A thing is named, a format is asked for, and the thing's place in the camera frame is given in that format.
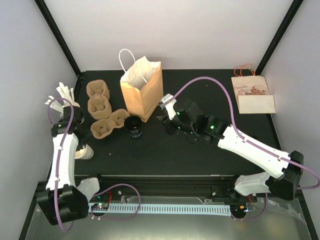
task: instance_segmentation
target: flat paper bag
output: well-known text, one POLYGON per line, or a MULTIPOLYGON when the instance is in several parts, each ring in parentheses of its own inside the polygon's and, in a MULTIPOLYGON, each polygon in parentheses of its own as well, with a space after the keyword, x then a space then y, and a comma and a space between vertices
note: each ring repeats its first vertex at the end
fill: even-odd
POLYGON ((276 113, 274 96, 263 76, 238 76, 231 80, 240 114, 276 113))
POLYGON ((121 77, 120 86, 128 112, 147 122, 164 96, 161 62, 138 59, 121 77))

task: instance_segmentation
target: paper bag handle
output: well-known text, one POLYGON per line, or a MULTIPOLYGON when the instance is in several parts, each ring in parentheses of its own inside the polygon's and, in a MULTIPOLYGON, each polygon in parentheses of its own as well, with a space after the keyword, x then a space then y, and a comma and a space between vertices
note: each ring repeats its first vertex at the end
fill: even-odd
MULTIPOLYGON (((124 67, 124 65, 122 64, 121 56, 120 56, 120 54, 121 54, 122 51, 124 51, 124 50, 128 51, 128 52, 131 54, 131 56, 133 57, 134 63, 136 63, 136 59, 135 59, 134 54, 133 54, 129 49, 123 48, 123 49, 120 50, 120 52, 119 52, 119 61, 120 61, 120 64, 121 64, 121 67, 122 67, 123 71, 126 72, 125 67, 124 67)), ((143 78, 143 80, 144 80, 145 83, 147 84, 147 83, 148 83, 147 80, 144 78, 144 76, 142 76, 142 74, 141 74, 141 72, 140 72, 139 65, 137 64, 136 67, 138 68, 138 72, 139 72, 140 76, 143 78)))

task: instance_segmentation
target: cardboard cup holder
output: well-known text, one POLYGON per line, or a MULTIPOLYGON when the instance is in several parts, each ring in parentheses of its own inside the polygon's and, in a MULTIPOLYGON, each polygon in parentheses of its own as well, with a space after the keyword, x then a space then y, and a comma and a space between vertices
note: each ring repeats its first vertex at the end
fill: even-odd
POLYGON ((108 119, 100 119, 91 125, 91 132, 96 139, 103 139, 110 135, 113 129, 120 129, 125 125, 125 119, 130 113, 125 109, 118 109, 111 113, 108 119))
POLYGON ((101 79, 89 82, 86 85, 86 94, 88 94, 89 98, 92 98, 95 95, 103 95, 108 100, 110 99, 110 91, 108 86, 105 81, 101 79))
POLYGON ((110 117, 112 108, 106 96, 94 95, 88 101, 88 112, 95 120, 100 120, 110 117))

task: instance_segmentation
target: black cup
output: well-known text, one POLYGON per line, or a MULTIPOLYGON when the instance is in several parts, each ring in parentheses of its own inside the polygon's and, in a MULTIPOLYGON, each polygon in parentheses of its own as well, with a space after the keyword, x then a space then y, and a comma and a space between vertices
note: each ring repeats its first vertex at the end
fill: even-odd
POLYGON ((138 116, 129 116, 124 120, 124 127, 132 138, 137 139, 142 135, 142 121, 138 116))

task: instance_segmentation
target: printed paper bag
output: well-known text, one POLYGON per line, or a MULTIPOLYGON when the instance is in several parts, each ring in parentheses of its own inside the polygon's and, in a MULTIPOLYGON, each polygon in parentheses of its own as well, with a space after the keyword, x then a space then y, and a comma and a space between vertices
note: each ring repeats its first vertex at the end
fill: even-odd
POLYGON ((231 80, 240 114, 276 113, 274 96, 263 76, 236 76, 231 80))

